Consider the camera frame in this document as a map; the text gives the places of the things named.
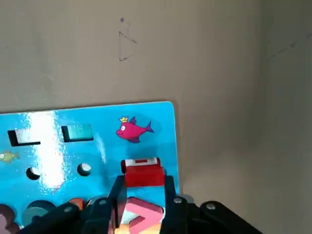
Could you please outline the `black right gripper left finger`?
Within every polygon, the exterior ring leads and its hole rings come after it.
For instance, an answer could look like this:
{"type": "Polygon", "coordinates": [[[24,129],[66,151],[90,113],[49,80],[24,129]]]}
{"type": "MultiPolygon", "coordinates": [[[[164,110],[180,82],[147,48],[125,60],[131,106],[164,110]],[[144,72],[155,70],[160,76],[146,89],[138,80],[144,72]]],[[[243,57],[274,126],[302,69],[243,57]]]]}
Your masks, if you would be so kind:
{"type": "Polygon", "coordinates": [[[80,210],[64,203],[24,227],[23,234],[113,234],[120,226],[127,189],[125,176],[116,177],[107,197],[100,197],[80,210]]]}

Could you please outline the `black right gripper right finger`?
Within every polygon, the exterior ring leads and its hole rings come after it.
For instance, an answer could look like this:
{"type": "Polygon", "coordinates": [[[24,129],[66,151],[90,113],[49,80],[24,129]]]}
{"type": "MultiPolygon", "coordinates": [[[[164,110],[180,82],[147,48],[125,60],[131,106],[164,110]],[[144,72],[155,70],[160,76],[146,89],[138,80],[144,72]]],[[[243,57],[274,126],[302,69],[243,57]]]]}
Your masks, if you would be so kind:
{"type": "Polygon", "coordinates": [[[172,176],[165,176],[164,191],[161,234],[262,234],[220,202],[206,201],[197,206],[178,196],[172,176]]]}

